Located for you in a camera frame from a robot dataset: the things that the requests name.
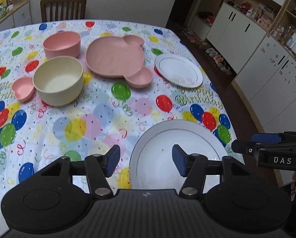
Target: floor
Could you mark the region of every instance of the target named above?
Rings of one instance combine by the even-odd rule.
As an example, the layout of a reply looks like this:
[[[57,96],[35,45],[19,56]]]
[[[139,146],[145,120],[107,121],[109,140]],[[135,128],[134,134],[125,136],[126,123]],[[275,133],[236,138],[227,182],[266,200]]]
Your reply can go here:
[[[200,63],[215,89],[230,117],[231,123],[239,140],[251,140],[254,133],[257,133],[257,128],[249,115],[245,105],[240,99],[238,93],[231,85],[231,81],[235,75],[228,76],[222,72],[214,60],[209,57],[205,51],[199,49],[195,44],[192,44],[181,31],[181,26],[178,24],[168,23],[166,28],[171,29],[190,50],[193,56]],[[270,184],[277,184],[274,171],[267,168],[259,168],[256,166],[256,161],[251,156],[244,156],[245,164],[263,180]]]

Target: pink bear-shaped plate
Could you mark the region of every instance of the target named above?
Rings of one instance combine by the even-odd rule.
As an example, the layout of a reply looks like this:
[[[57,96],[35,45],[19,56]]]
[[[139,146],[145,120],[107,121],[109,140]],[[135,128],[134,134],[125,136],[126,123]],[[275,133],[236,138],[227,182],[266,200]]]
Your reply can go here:
[[[144,66],[144,44],[141,37],[101,37],[87,48],[85,60],[95,74],[107,78],[125,78],[135,88],[143,88],[152,82],[152,72]]]
[[[34,89],[31,77],[19,78],[11,86],[11,90],[13,91],[15,98],[21,103],[27,102],[32,98]]]

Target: small pink heart bowl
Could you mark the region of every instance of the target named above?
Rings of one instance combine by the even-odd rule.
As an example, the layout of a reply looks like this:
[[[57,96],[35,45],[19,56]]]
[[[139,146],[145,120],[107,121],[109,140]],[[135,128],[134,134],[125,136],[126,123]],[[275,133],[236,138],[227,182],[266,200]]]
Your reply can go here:
[[[15,98],[21,102],[25,103],[32,98],[34,93],[33,79],[31,77],[22,77],[17,79],[11,87]]]
[[[57,32],[43,42],[43,49],[48,59],[63,55],[76,58],[81,50],[81,36],[74,31]]]

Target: table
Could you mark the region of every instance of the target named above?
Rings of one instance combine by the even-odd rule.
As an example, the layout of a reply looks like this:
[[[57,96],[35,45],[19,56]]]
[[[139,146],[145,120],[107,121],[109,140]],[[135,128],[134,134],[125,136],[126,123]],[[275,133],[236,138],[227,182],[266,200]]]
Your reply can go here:
[[[27,104],[19,104],[13,96],[12,83],[19,77],[33,76],[46,61],[43,41],[57,31],[67,30],[82,36],[79,60],[86,70],[86,48],[94,39],[141,36],[145,40],[144,64],[154,73],[153,83],[145,89],[133,89],[123,80],[103,79],[84,71],[83,90],[70,105],[50,107],[37,93]],[[181,55],[199,66],[171,30],[149,25],[72,20],[0,32],[0,203],[8,190],[60,156],[83,160],[91,154],[106,153],[114,144],[121,148],[121,159],[108,182],[114,192],[130,188],[129,160],[139,137],[154,124],[171,119],[186,119],[204,126],[191,114],[191,106],[194,114],[202,108],[209,124],[215,125],[208,127],[216,130],[219,115],[227,113],[203,69],[200,68],[203,84],[199,88],[172,85],[154,70],[155,58],[161,53]],[[227,154],[242,161],[241,155],[231,150],[236,138],[233,127],[228,131],[230,138],[224,144]],[[75,176],[73,182],[88,190],[85,176]]]

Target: black handle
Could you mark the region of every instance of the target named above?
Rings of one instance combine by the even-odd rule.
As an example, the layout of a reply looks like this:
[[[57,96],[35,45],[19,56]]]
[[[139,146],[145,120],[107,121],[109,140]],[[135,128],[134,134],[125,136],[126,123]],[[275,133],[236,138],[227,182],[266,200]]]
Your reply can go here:
[[[281,64],[281,62],[284,60],[284,58],[285,58],[285,55],[284,55],[283,58],[279,61],[278,65]]]
[[[283,69],[286,66],[286,64],[288,64],[288,62],[289,62],[289,60],[287,60],[287,62],[284,64],[284,66],[281,69]]]
[[[251,24],[248,25],[248,27],[246,28],[245,32],[249,29],[249,26],[251,26]]]
[[[228,19],[230,19],[230,18],[232,17],[232,14],[233,14],[233,12],[231,12],[231,15],[229,16],[229,18],[228,18]]]

